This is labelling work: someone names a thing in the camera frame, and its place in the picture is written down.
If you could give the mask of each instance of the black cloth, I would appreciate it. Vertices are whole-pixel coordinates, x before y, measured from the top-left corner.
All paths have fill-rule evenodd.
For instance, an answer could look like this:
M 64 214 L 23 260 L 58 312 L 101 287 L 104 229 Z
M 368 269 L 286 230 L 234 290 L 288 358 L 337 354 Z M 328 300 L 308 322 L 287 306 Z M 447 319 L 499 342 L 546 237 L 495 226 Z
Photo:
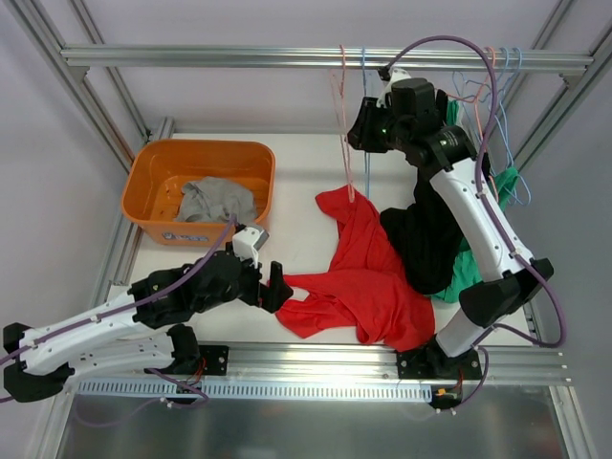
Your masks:
M 487 155 L 482 168 L 489 177 Z M 434 295 L 450 285 L 464 236 L 444 200 L 421 174 L 414 199 L 407 209 L 384 210 L 381 225 L 402 258 L 406 280 L 420 294 Z

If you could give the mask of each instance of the gray cloth in bin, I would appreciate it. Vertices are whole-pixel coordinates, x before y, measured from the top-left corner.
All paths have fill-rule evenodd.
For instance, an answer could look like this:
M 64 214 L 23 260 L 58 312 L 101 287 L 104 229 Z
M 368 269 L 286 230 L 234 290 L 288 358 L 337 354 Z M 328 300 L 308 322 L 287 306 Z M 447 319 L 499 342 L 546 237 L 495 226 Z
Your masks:
M 240 223 L 257 217 L 252 192 L 231 180 L 206 177 L 183 185 L 183 201 L 175 222 L 225 223 L 233 213 Z

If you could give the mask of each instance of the green garment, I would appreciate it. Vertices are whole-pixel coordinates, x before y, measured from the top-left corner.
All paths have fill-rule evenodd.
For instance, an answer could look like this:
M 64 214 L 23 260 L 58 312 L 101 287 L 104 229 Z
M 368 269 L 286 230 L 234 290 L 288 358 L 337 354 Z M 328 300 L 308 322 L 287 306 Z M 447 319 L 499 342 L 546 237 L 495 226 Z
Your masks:
M 518 171 L 514 167 L 509 167 L 497 177 L 494 177 L 495 186 L 499 192 L 499 206 L 502 210 L 506 208 L 510 200 L 511 193 L 516 187 L 518 181 Z M 459 253 L 455 258 L 455 264 L 452 267 L 452 281 L 442 292 L 432 295 L 432 298 L 438 298 L 445 303 L 454 303 L 459 301 L 459 293 L 462 290 L 471 287 L 474 284 L 482 281 L 478 265 L 471 252 L 468 241 L 464 239 L 459 246 Z

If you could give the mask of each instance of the orange plastic container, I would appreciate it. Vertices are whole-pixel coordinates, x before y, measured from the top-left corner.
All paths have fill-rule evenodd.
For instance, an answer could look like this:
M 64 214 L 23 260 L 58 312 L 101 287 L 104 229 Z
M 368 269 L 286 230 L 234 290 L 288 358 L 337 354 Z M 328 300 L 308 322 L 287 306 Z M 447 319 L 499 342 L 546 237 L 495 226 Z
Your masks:
M 248 188 L 257 207 L 255 223 L 265 228 L 272 204 L 274 170 L 273 152 L 258 142 L 152 142 L 142 149 L 132 166 L 121 207 L 126 218 L 160 244 L 210 246 L 225 224 L 174 221 L 183 200 L 183 185 L 211 176 Z

